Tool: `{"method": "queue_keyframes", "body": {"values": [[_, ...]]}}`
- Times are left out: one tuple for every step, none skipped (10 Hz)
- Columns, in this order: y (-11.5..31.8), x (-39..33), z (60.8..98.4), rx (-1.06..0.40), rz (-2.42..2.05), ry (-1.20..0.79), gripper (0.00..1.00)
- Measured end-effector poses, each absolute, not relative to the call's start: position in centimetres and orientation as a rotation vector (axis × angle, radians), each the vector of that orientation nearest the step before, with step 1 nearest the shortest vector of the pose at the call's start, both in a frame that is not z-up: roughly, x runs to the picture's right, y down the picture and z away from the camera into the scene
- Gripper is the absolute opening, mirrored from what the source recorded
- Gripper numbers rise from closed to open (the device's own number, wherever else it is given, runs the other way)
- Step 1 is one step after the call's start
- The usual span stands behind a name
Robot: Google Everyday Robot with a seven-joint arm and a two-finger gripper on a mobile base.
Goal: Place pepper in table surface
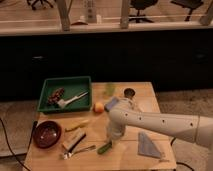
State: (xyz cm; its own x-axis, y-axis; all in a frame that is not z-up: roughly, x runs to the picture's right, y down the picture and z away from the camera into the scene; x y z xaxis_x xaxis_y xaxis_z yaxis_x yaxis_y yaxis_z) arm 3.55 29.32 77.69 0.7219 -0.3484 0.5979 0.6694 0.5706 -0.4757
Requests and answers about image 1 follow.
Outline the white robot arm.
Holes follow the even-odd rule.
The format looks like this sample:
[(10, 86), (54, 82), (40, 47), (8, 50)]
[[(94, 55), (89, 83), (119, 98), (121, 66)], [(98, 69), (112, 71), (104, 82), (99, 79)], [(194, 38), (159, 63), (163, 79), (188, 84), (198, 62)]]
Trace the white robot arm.
[(120, 139), (127, 126), (172, 136), (190, 143), (211, 148), (213, 146), (213, 118), (198, 115), (162, 114), (137, 111), (130, 99), (111, 100), (105, 105), (109, 123), (107, 134)]

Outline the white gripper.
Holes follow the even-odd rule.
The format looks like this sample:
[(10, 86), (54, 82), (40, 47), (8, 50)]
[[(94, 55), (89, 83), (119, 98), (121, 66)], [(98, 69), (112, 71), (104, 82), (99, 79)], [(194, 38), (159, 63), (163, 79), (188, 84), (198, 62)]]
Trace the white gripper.
[(106, 131), (108, 139), (115, 141), (124, 136), (126, 126), (113, 121), (109, 121), (106, 127)]

